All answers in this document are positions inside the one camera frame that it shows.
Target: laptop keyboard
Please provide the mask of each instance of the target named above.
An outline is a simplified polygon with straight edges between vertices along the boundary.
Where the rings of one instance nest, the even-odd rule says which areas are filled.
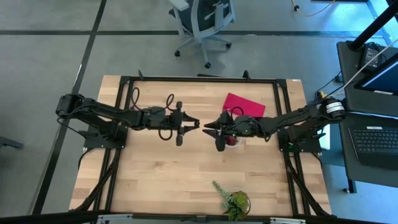
[[[398,154],[398,130],[349,129],[357,153]]]

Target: floor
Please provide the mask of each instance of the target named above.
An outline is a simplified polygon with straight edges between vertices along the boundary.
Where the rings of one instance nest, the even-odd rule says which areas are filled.
[[[222,36],[233,46],[226,52],[222,45],[211,45],[212,68],[208,70],[199,46],[182,50],[179,58],[173,56],[181,40],[168,32],[176,30],[174,19],[168,15],[168,1],[102,3],[106,3],[103,15],[97,17],[101,0],[0,0],[0,136],[25,144],[23,150],[0,150],[0,217],[31,212],[58,134],[55,107],[59,97],[73,87],[77,90],[81,84],[79,93],[96,98],[103,75],[136,76],[141,70],[147,76],[194,77],[205,73],[240,77],[248,70],[252,77],[301,79],[305,96],[311,100],[314,92],[340,71],[336,43],[354,39],[374,19],[369,3],[338,2],[317,16],[302,17],[292,10],[290,1],[235,0],[237,21]],[[297,3],[306,13],[328,4]],[[387,7],[385,0],[370,3],[377,14]],[[151,32],[97,36],[67,32],[92,30],[93,25],[102,31]],[[386,45],[385,37],[395,40],[397,26],[392,19],[371,41]],[[324,91],[337,86],[333,83]],[[78,121],[70,125],[86,128]],[[81,137],[67,132],[43,213],[68,210],[82,145]],[[323,171],[333,214],[398,222],[398,189],[357,183],[358,193],[347,195],[341,191],[347,185],[344,168],[324,165]]]

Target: potted plant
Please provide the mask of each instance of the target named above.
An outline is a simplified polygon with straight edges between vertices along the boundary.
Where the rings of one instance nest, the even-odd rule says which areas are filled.
[[[221,203],[221,206],[226,209],[223,214],[228,214],[228,220],[235,222],[244,219],[250,212],[251,207],[248,195],[243,191],[229,194],[215,181],[213,181],[213,185],[218,193],[226,199],[226,202]]]

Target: wooden table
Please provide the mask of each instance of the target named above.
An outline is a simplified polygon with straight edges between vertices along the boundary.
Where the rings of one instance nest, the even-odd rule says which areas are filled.
[[[119,81],[120,76],[105,75],[98,101],[114,106]],[[165,106],[167,96],[173,93],[173,106],[182,101],[183,110],[200,119],[201,128],[184,135],[180,147],[175,145],[175,136],[163,141],[157,131],[129,130],[121,153],[112,212],[220,215],[224,212],[220,206],[223,199],[211,184],[215,180],[228,192],[243,190],[248,194],[249,215],[292,215],[276,134],[269,142],[246,138],[238,148],[218,152],[215,140],[201,131],[204,124],[218,118],[228,92],[265,105],[264,116],[276,116],[271,84],[150,81],[134,82],[134,86],[141,91],[139,107]],[[287,80],[287,87],[292,110],[303,107],[306,101],[301,81]],[[282,89],[279,92],[285,113]],[[93,190],[103,155],[104,149],[94,149],[83,158],[70,208],[79,206]],[[319,161],[309,153],[301,153],[301,160],[307,188],[323,209],[330,212]],[[106,185],[100,208],[104,208],[107,188]],[[302,213],[299,188],[295,189]]]

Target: red folder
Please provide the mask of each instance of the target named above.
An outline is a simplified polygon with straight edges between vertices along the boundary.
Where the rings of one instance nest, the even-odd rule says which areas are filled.
[[[236,96],[232,93],[228,93],[228,96],[226,97],[223,105],[223,110],[231,111],[234,107],[237,106],[243,109],[244,115],[254,117],[264,116],[264,111],[266,110],[266,106],[264,105],[253,102],[251,100],[247,100],[240,96]],[[239,108],[236,108],[233,113],[237,115],[242,115],[242,111]]]

